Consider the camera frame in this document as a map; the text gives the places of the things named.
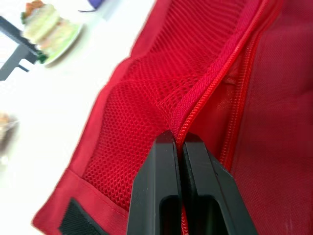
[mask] red zipper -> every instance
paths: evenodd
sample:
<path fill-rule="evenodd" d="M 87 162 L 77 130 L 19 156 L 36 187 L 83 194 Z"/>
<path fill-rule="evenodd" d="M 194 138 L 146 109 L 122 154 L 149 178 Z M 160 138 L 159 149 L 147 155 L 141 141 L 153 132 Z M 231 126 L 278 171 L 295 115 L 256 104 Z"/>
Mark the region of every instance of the red zipper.
<path fill-rule="evenodd" d="M 252 32 L 256 29 L 257 24 L 260 22 L 261 17 L 264 16 L 264 12 L 268 10 L 269 0 L 265 0 L 261 3 L 255 17 L 252 19 L 250 26 L 248 27 L 247 31 L 244 33 L 241 40 L 238 42 L 235 50 L 224 64 L 223 68 L 211 83 L 211 85 L 207 88 L 205 93 L 202 95 L 200 100 L 197 102 L 196 106 L 193 108 L 191 113 L 189 114 L 188 118 L 186 119 L 185 123 L 183 124 L 182 128 L 179 131 L 179 135 L 176 141 L 178 152 L 181 151 L 183 141 L 185 136 L 192 124 L 195 120 L 196 116 L 206 104 L 207 100 L 213 94 L 214 90 L 217 88 L 227 71 L 229 70 L 230 66 L 233 64 L 235 59 L 237 58 L 238 54 L 240 53 L 241 49 L 243 48 L 244 44 L 246 43 L 247 39 L 250 37 Z M 234 94 L 234 100 L 232 105 L 232 110 L 230 114 L 230 120 L 226 130 L 226 136 L 224 140 L 224 144 L 222 147 L 220 161 L 224 165 L 227 170 L 230 170 L 231 162 L 232 162 L 232 155 L 235 149 L 235 145 L 237 142 L 237 135 L 239 131 L 240 121 L 245 105 L 245 98 L 246 92 L 248 88 L 248 82 L 251 74 L 251 69 L 254 61 L 254 56 L 256 53 L 256 49 L 258 46 L 258 42 L 261 39 L 262 33 L 271 25 L 271 23 L 276 19 L 277 15 L 280 12 L 282 5 L 282 0 L 280 4 L 272 4 L 272 8 L 270 13 L 267 14 L 266 22 L 262 24 L 262 29 L 258 31 L 256 36 L 253 36 L 249 45 L 246 47 L 246 53 L 243 59 L 243 66 L 240 73 L 240 78 L 236 85 L 236 90 Z"/>
<path fill-rule="evenodd" d="M 278 16 L 278 13 L 280 12 L 281 6 L 282 1 L 280 1 L 279 4 L 276 4 L 273 7 L 274 9 L 270 11 L 269 16 L 266 16 L 266 20 L 259 27 L 260 30 L 258 30 L 257 33 L 252 36 L 248 46 L 246 47 L 242 68 L 235 89 L 230 119 L 226 129 L 226 135 L 219 158 L 220 162 L 228 171 L 230 171 L 232 166 L 232 160 L 246 103 L 246 94 L 248 91 L 248 85 L 251 77 L 255 54 L 263 33 L 274 22 L 274 20 Z"/>

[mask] white tabletop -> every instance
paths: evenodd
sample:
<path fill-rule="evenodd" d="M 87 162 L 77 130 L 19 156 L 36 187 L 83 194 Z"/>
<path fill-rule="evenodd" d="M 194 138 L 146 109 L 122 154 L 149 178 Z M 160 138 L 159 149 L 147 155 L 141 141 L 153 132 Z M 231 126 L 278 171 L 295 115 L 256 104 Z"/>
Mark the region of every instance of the white tabletop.
<path fill-rule="evenodd" d="M 92 104 L 126 58 L 153 0 L 106 0 L 94 13 L 76 13 L 85 27 L 73 47 L 48 68 L 0 84 L 0 109 L 20 120 L 0 165 L 0 233 L 41 234 L 31 219 L 69 163 Z"/>

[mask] red fabric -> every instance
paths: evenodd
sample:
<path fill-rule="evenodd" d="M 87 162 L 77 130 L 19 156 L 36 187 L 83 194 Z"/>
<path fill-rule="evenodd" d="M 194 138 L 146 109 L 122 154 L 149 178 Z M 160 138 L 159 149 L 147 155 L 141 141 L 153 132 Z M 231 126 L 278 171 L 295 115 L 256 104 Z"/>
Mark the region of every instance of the red fabric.
<path fill-rule="evenodd" d="M 171 130 L 177 139 L 190 128 L 219 157 L 237 94 L 247 94 L 240 97 L 231 173 L 256 228 L 313 234 L 312 7 L 288 1 L 267 28 L 263 22 L 270 25 L 279 10 L 272 1 L 158 0 L 131 56 L 100 92 L 34 225 L 58 234 L 74 197 L 105 231 L 125 234 L 132 182 L 156 136 Z M 246 53 L 250 45 L 255 54 Z M 247 57 L 253 66 L 246 93 L 239 93 Z M 186 126 L 191 113 L 197 116 Z"/>

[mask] stitching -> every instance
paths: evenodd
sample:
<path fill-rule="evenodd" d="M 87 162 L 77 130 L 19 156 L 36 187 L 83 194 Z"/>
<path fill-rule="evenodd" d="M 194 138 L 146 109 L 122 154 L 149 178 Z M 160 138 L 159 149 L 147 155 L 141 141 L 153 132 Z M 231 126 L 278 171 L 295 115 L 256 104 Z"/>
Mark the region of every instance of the stitching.
<path fill-rule="evenodd" d="M 121 216 L 123 216 L 125 219 L 127 219 L 127 216 L 126 215 L 124 215 L 124 214 L 122 214 L 121 212 L 119 212 L 119 211 L 117 211 L 116 209 L 114 209 L 109 203 L 107 203 L 106 201 L 104 201 L 99 195 L 97 195 L 93 190 L 95 189 L 95 190 L 97 190 L 96 188 L 91 188 L 89 185 L 87 185 L 86 183 L 86 181 L 85 180 L 83 180 L 82 178 L 80 178 L 78 175 L 76 175 L 72 170 L 70 170 L 70 169 L 67 169 L 67 171 L 69 171 L 70 173 L 73 173 L 74 175 L 75 175 L 75 180 L 77 181 L 77 182 L 80 182 L 80 180 L 82 180 L 82 182 L 83 182 L 83 184 L 84 184 L 84 186 L 86 186 L 87 188 L 89 188 L 89 189 L 91 189 L 91 192 L 97 197 L 97 198 L 99 198 L 101 201 L 103 201 L 105 204 L 107 204 L 108 205 L 108 207 L 110 207 L 111 208 L 111 210 L 113 210 L 114 212 L 116 212 L 116 213 L 118 213 L 118 214 L 120 214 Z"/>

